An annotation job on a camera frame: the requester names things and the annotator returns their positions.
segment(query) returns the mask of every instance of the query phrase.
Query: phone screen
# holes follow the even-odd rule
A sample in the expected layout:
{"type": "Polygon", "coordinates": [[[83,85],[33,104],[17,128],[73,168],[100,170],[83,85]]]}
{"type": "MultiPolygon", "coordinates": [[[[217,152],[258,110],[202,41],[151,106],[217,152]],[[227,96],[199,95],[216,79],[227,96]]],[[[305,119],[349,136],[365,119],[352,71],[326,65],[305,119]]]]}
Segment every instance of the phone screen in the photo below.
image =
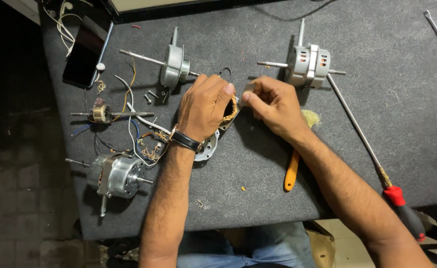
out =
{"type": "Polygon", "coordinates": [[[97,74],[96,65],[103,56],[111,26],[107,32],[87,16],[83,17],[63,71],[64,82],[84,88],[93,85],[97,74]]]}

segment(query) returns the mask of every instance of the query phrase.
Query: hand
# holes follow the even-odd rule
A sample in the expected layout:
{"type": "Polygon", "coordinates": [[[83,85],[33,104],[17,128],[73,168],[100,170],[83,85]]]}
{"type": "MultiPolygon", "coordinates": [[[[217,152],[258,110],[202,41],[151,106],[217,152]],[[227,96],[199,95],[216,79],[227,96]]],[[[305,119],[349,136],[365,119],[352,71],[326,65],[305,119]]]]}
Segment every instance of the hand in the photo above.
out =
{"type": "Polygon", "coordinates": [[[292,85],[268,76],[261,76],[253,82],[255,89],[244,92],[242,99],[253,109],[255,118],[263,119],[276,135],[288,142],[309,130],[292,85]]]}
{"type": "Polygon", "coordinates": [[[180,102],[177,130],[195,141],[212,136],[235,92],[233,84],[212,75],[201,74],[180,102]]]}

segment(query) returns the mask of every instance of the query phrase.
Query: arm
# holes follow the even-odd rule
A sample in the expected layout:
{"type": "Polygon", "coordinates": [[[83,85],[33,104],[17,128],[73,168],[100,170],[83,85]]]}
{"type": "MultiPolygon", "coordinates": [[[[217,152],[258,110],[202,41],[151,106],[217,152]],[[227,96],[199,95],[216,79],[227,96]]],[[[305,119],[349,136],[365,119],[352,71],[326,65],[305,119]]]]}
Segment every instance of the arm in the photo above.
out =
{"type": "Polygon", "coordinates": [[[363,241],[378,267],[433,267],[380,195],[310,130],[293,86],[260,77],[242,98],[255,117],[300,153],[331,209],[363,241]]]}
{"type": "MultiPolygon", "coordinates": [[[[201,75],[184,94],[177,129],[203,141],[219,128],[225,107],[234,93],[219,76],[201,75]]],[[[195,152],[170,142],[141,237],[141,268],[174,268],[188,210],[188,186],[195,152]]]]}

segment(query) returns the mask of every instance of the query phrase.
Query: orange handle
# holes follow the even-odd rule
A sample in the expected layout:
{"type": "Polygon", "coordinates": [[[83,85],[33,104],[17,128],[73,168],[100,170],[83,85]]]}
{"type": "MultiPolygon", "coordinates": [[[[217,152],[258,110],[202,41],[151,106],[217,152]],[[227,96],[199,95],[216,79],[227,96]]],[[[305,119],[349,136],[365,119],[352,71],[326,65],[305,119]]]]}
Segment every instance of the orange handle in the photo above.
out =
{"type": "Polygon", "coordinates": [[[288,170],[285,176],[285,190],[291,191],[296,181],[296,174],[298,173],[299,153],[293,150],[293,156],[289,162],[288,170]]]}

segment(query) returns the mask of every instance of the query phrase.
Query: wristwatch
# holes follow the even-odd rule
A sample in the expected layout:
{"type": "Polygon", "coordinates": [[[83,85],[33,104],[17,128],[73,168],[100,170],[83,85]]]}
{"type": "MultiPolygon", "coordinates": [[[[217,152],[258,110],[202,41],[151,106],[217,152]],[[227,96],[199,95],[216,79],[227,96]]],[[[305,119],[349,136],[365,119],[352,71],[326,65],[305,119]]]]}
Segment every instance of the wristwatch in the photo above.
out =
{"type": "Polygon", "coordinates": [[[191,149],[192,151],[198,153],[200,149],[202,149],[202,143],[187,137],[184,133],[181,133],[177,130],[177,124],[174,126],[174,129],[170,132],[169,141],[176,141],[180,145],[191,149]]]}

